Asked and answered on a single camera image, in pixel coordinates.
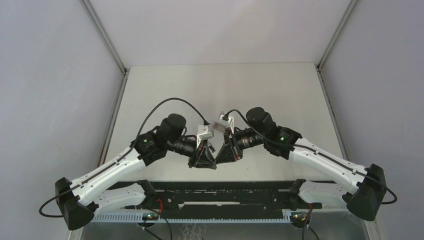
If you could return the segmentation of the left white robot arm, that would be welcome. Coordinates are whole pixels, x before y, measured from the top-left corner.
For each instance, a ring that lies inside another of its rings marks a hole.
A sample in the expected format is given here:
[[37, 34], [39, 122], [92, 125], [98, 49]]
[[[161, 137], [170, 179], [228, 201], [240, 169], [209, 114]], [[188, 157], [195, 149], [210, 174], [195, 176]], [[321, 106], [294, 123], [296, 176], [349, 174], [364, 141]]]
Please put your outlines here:
[[138, 135], [122, 153], [95, 170], [68, 180], [55, 182], [55, 200], [67, 228], [80, 229], [104, 212], [126, 206], [153, 207], [157, 196], [148, 180], [111, 190], [127, 174], [144, 169], [164, 158], [167, 152], [188, 157], [191, 168], [216, 169], [208, 141], [214, 130], [210, 124], [199, 125], [197, 135], [184, 135], [186, 119], [172, 113], [160, 125]]

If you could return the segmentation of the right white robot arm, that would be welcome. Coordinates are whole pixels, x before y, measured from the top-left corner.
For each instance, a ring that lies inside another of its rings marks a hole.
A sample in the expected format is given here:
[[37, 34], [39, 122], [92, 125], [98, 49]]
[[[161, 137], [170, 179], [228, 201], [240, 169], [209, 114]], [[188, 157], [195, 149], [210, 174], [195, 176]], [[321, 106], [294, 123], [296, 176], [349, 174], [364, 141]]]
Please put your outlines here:
[[216, 162], [231, 163], [242, 159], [245, 149], [262, 145], [276, 157], [308, 166], [327, 176], [331, 183], [313, 183], [302, 179], [300, 186], [289, 194], [295, 208], [305, 204], [345, 204], [349, 212], [365, 221], [374, 221], [384, 197], [390, 192], [384, 170], [371, 164], [366, 167], [337, 157], [316, 146], [299, 132], [279, 126], [262, 107], [250, 109], [242, 120], [247, 128], [235, 127], [233, 111], [221, 112], [219, 123], [224, 125], [224, 143]]

